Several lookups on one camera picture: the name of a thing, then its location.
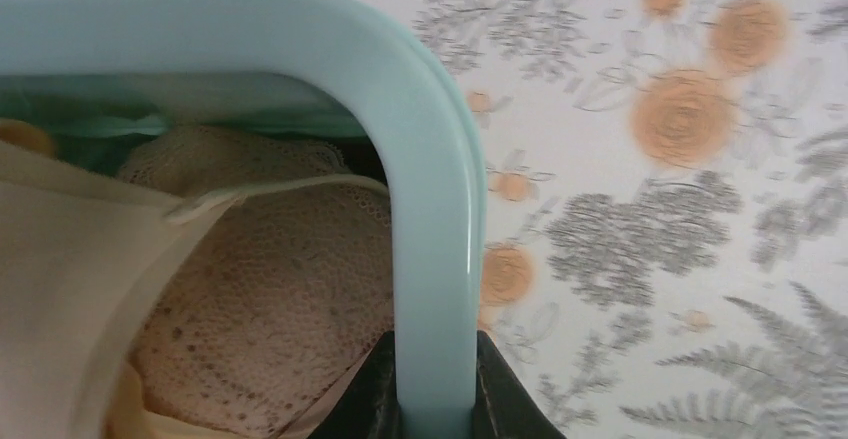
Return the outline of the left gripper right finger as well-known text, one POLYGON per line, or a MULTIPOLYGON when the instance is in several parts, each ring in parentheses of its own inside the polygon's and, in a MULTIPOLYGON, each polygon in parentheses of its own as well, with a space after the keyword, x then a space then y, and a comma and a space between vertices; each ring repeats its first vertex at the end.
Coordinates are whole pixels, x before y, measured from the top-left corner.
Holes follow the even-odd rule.
POLYGON ((473 439, 565 439, 536 405, 490 336, 477 332, 473 439))

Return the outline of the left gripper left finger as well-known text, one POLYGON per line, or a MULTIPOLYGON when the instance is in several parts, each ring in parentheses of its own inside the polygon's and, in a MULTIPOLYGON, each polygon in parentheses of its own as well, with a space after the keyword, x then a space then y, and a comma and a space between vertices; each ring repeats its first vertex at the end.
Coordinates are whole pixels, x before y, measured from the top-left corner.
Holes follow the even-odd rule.
POLYGON ((308 439, 400 437, 395 335, 389 331, 380 337, 337 404, 308 439))

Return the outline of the teal plastic bin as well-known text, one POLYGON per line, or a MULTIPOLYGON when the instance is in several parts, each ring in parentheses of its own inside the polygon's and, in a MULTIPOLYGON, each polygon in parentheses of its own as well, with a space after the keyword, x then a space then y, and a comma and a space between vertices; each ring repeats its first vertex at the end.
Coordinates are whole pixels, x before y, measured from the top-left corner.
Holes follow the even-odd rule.
POLYGON ((5 77, 246 72, 364 127, 391 196, 402 432, 469 437, 487 179, 464 96, 412 33, 354 0, 1 0, 5 77))

